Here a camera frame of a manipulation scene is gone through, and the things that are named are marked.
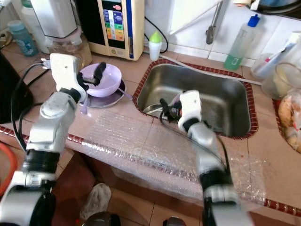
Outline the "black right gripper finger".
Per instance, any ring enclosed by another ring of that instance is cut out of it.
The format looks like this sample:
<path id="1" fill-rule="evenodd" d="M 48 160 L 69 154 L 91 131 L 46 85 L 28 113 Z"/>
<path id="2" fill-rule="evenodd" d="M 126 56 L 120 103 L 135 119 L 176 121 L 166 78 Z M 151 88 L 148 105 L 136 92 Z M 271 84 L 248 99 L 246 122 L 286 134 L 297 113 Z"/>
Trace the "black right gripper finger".
<path id="1" fill-rule="evenodd" d="M 159 114 L 160 123 L 164 123 L 163 121 L 170 122 L 170 106 L 168 105 L 167 101 L 163 98 L 159 100 L 161 106 L 161 112 Z"/>

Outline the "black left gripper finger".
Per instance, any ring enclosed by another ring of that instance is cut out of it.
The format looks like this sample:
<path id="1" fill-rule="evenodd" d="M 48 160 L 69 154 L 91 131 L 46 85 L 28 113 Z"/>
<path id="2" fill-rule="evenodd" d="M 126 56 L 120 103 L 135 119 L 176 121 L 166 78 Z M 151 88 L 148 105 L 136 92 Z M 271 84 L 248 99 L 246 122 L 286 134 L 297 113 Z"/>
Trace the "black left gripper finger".
<path id="1" fill-rule="evenodd" d="M 96 69 L 93 72 L 94 85 L 99 85 L 103 79 L 103 73 L 107 67 L 106 62 L 101 62 L 97 65 Z"/>

